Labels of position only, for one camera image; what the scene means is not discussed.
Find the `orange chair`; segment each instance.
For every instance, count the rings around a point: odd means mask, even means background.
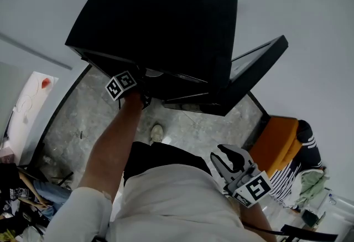
[[[270,178],[282,170],[299,152],[302,143],[296,138],[299,121],[294,118],[271,117],[249,154],[260,171]]]

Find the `black and white striped fabric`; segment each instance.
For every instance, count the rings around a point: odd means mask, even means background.
[[[274,188],[270,195],[280,203],[290,194],[293,181],[300,171],[322,167],[314,134],[306,121],[299,120],[296,137],[303,146],[283,170],[276,171],[270,178]]]

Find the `marble floor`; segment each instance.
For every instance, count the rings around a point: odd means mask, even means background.
[[[43,154],[51,158],[46,164],[56,167],[47,169],[47,173],[52,172],[50,176],[56,177],[73,171],[72,188],[77,187],[84,173],[93,144],[118,113],[118,101],[112,101],[105,90],[107,83],[107,76],[91,68],[67,98],[44,138]],[[210,153],[217,153],[227,162],[217,145],[242,147],[261,116],[247,95],[225,117],[166,109],[159,100],[153,99],[143,111],[136,140],[149,143],[152,127],[161,124],[165,133],[163,142],[201,156],[215,180],[223,186],[223,179],[210,161]],[[269,208],[269,217],[279,215],[276,205]]]

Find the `black shorts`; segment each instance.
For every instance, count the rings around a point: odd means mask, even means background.
[[[144,173],[154,167],[184,164],[199,168],[209,175],[210,169],[200,156],[181,150],[180,148],[154,142],[151,146],[142,142],[133,142],[127,165],[124,169],[124,185],[132,176]]]

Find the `white sneaker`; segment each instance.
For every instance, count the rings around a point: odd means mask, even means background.
[[[164,137],[164,129],[162,128],[161,125],[156,124],[150,134],[150,145],[152,145],[154,142],[162,142]]]

